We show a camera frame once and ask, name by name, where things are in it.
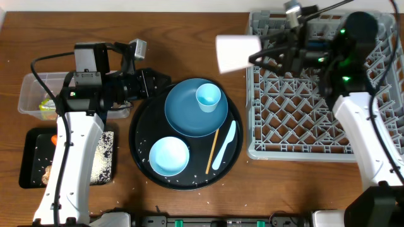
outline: wooden chopstick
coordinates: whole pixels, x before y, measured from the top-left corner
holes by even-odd
[[[210,163],[212,162],[213,152],[214,152],[215,146],[216,146],[217,135],[219,135],[219,129],[216,130],[215,139],[213,140],[213,144],[212,144],[212,150],[210,150],[210,156],[209,156],[208,166],[206,167],[206,174],[209,173]]]

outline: white wall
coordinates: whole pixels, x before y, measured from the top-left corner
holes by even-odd
[[[282,9],[287,0],[0,0],[6,11],[170,11],[170,12],[250,12]],[[342,0],[300,0],[303,6],[320,8]],[[395,0],[404,12],[404,1]],[[340,9],[392,12],[388,0],[356,0]]]

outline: light blue bowl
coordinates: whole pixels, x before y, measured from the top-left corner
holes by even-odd
[[[176,137],[159,139],[150,150],[151,168],[161,176],[172,177],[182,172],[189,161],[187,145]]]
[[[210,113],[216,109],[217,103],[220,101],[222,92],[220,89],[211,83],[201,85],[196,90],[196,99],[202,111]]]

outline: plastic container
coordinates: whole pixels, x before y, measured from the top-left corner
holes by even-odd
[[[67,73],[39,73],[41,80],[48,86],[51,92],[56,96],[62,89],[63,81]],[[33,74],[27,74],[24,77],[20,91],[20,101],[18,102],[18,111],[22,114],[32,115],[40,120],[56,120],[55,111],[42,111],[39,105],[49,95],[41,87]],[[108,119],[120,119],[129,116],[129,109],[119,111],[108,111]]]
[[[330,12],[309,22],[312,38],[332,39],[350,13]],[[371,12],[378,21],[376,48],[365,67],[375,86],[392,54],[395,19]],[[252,12],[248,35],[267,35],[289,27],[285,13]],[[264,48],[273,46],[271,40]],[[397,152],[404,158],[404,57],[400,46],[384,86],[377,94],[384,123]],[[253,66],[247,69],[247,153],[257,160],[354,162],[355,157],[340,123],[319,95],[317,70],[303,70],[300,78],[284,77]]]

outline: clear plastic container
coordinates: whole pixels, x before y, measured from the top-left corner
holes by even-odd
[[[39,77],[56,96],[62,89],[63,81],[67,73],[39,73]],[[18,102],[18,111],[22,114],[32,115],[40,120],[56,120],[57,114],[53,110],[43,111],[39,105],[49,98],[49,95],[41,87],[33,74],[27,74],[24,77],[20,91],[20,101]],[[120,119],[129,116],[130,110],[109,111],[108,119]]]

